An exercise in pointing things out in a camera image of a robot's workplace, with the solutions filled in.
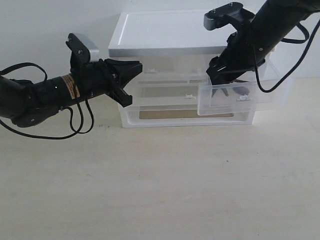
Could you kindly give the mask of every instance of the tan tape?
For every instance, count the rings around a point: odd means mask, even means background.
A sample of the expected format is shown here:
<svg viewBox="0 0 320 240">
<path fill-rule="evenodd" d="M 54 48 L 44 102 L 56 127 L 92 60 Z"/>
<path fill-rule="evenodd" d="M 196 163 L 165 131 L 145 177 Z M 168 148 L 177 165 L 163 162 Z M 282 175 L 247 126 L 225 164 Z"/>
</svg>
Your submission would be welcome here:
<svg viewBox="0 0 320 240">
<path fill-rule="evenodd" d="M 68 74 L 68 75 L 62 76 L 61 78 L 63 79 L 66 87 L 69 90 L 71 99 L 75 99 L 76 97 L 79 98 L 80 92 L 79 92 L 78 86 L 75 86 L 75 91 L 74 91 L 75 80 L 73 79 L 73 77 L 70 74 Z"/>
</svg>

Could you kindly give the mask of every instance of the open drawer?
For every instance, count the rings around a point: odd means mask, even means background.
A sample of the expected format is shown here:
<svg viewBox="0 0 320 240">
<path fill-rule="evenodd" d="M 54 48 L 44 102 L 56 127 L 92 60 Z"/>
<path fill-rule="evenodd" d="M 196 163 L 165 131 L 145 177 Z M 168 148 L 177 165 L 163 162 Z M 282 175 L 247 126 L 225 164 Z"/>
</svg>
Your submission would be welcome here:
<svg viewBox="0 0 320 240">
<path fill-rule="evenodd" d="M 270 61 L 261 66 L 259 75 L 264 89 L 272 88 L 281 78 Z M 292 79 L 288 78 L 275 91 L 264 93 L 258 87 L 254 72 L 247 72 L 239 80 L 248 82 L 234 82 L 223 85 L 200 84 L 198 88 L 198 115 L 275 109 L 284 104 L 292 85 Z"/>
</svg>

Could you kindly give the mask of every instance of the table surface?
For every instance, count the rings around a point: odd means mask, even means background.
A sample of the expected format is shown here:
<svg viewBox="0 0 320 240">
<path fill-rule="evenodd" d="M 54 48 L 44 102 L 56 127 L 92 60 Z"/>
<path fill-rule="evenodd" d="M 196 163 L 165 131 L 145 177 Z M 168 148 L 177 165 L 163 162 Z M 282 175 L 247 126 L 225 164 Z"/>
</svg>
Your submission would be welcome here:
<svg viewBox="0 0 320 240">
<path fill-rule="evenodd" d="M 101 96 L 87 135 L 1 128 L 0 239 L 319 239 L 319 91 L 297 79 L 253 126 L 123 129 Z M 25 131 L 61 136 L 68 122 L 62 112 Z"/>
</svg>

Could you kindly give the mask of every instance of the plastic drawer unit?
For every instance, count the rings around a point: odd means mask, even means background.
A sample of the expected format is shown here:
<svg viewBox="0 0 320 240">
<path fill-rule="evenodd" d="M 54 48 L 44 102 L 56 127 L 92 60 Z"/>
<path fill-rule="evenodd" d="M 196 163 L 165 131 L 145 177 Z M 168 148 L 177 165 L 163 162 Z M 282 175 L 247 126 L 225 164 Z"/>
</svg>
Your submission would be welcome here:
<svg viewBox="0 0 320 240">
<path fill-rule="evenodd" d="M 119 106 L 124 128 L 251 125 L 256 111 L 272 109 L 285 101 L 290 80 L 269 94 L 258 89 L 253 72 L 239 78 L 248 82 L 210 84 L 206 74 L 209 62 L 222 53 L 235 30 L 229 25 L 207 31 L 203 27 L 206 12 L 120 15 L 109 56 L 143 64 L 143 73 L 125 87 L 133 96 L 133 104 Z M 269 60 L 259 71 L 265 88 L 280 79 Z"/>
</svg>

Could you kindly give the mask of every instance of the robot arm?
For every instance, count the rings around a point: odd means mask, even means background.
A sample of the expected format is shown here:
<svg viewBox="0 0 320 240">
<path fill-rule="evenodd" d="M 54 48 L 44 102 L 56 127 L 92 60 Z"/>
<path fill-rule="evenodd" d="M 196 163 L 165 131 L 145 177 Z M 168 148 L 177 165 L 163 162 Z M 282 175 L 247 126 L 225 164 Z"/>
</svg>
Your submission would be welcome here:
<svg viewBox="0 0 320 240">
<path fill-rule="evenodd" d="M 72 54 L 71 70 L 65 76 L 45 79 L 36 84 L 1 76 L 21 67 L 40 68 L 33 63 L 18 64 L 0 72 L 0 117 L 11 119 L 20 128 L 27 128 L 77 102 L 102 94 L 123 107 L 132 104 L 132 96 L 123 88 L 142 72 L 140 62 L 99 59 L 97 47 L 81 34 L 71 33 L 66 44 Z"/>
<path fill-rule="evenodd" d="M 207 30 L 227 24 L 237 30 L 228 38 L 220 57 L 209 64 L 211 83 L 228 84 L 245 72 L 254 71 L 295 26 L 308 38 L 308 31 L 300 22 L 319 11 L 320 0 L 267 0 L 257 14 L 245 10 L 238 2 L 211 10 L 204 17 Z"/>
</svg>

